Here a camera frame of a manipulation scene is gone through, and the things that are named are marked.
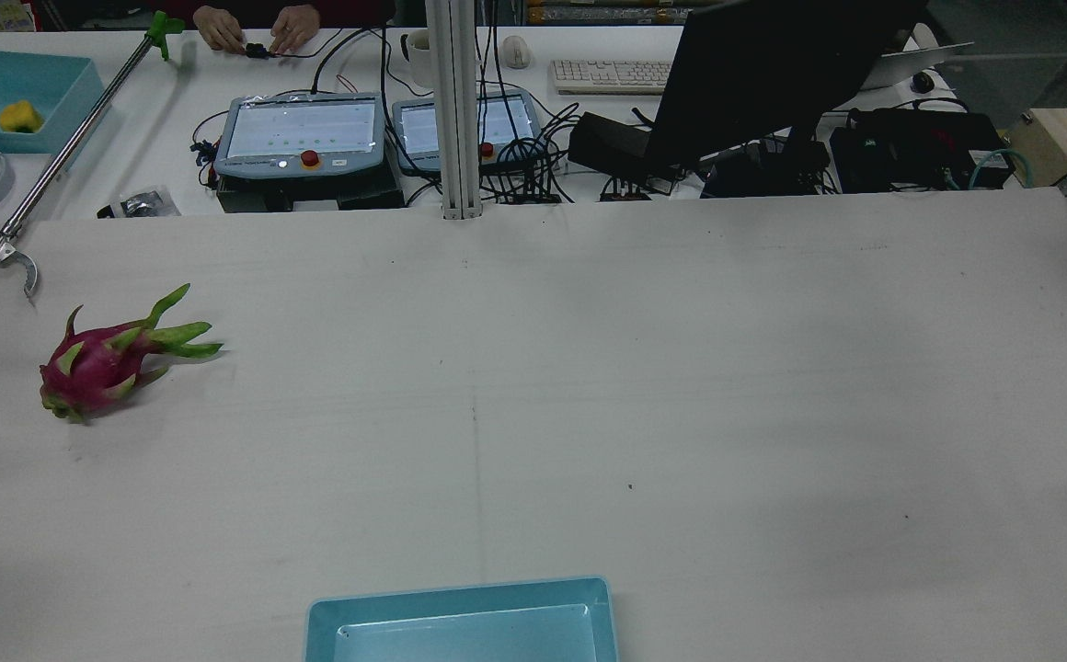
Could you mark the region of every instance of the black box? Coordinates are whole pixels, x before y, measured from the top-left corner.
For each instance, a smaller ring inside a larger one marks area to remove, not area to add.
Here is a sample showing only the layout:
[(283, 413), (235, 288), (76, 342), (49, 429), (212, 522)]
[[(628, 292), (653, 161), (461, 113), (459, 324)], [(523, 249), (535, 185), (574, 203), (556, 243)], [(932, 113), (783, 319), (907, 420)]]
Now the black box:
[(849, 127), (832, 130), (832, 159), (845, 193), (890, 191), (898, 185), (930, 189), (1000, 189), (1016, 172), (991, 120), (978, 113), (876, 109), (854, 112)]
[(570, 130), (569, 162), (596, 169), (625, 182), (649, 186), (650, 179), (672, 180), (676, 170), (649, 162), (643, 158), (648, 147), (648, 131), (610, 121), (608, 117), (584, 113), (578, 125)]

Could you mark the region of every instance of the computer mouse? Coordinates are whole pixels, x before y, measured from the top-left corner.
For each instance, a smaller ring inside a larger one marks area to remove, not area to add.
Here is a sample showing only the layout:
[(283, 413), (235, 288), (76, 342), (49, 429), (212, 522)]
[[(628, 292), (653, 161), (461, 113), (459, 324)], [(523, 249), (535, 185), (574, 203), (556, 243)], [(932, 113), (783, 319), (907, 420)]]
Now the computer mouse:
[(528, 43), (517, 34), (505, 37), (500, 43), (500, 62), (511, 69), (523, 69), (534, 62), (534, 53)]
[(934, 79), (928, 73), (920, 70), (909, 79), (909, 89), (919, 94), (925, 94), (934, 90)]

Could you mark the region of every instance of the light blue tray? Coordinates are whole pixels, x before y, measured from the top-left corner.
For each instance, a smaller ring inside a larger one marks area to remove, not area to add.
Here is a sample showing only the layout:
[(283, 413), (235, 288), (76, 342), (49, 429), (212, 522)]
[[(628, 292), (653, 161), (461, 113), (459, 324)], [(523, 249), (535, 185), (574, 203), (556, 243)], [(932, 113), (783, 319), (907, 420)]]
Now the light blue tray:
[(57, 154), (101, 93), (100, 76), (87, 58), (0, 50), (0, 112), (26, 99), (44, 119), (37, 133), (0, 129), (0, 149), (9, 154)]
[(618, 662), (602, 578), (320, 599), (303, 662)]

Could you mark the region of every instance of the wooden block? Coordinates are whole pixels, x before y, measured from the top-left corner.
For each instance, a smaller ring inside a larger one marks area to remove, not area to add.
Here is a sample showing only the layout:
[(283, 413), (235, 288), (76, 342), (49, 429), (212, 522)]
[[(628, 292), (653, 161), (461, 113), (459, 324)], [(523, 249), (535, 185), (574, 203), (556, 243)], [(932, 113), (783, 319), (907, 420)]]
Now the wooden block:
[[(1030, 109), (1030, 122), (1008, 129), (1008, 145), (1029, 159), (1034, 186), (1051, 186), (1067, 173), (1067, 109)], [(1022, 177), (1022, 169), (1017, 169)]]

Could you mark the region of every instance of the keyboard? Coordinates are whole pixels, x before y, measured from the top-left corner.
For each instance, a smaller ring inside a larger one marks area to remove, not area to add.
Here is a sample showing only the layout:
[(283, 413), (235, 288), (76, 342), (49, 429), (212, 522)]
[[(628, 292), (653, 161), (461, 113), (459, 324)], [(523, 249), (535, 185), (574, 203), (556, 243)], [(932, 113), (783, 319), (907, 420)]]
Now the keyboard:
[(558, 94), (664, 94), (672, 63), (649, 60), (552, 60)]

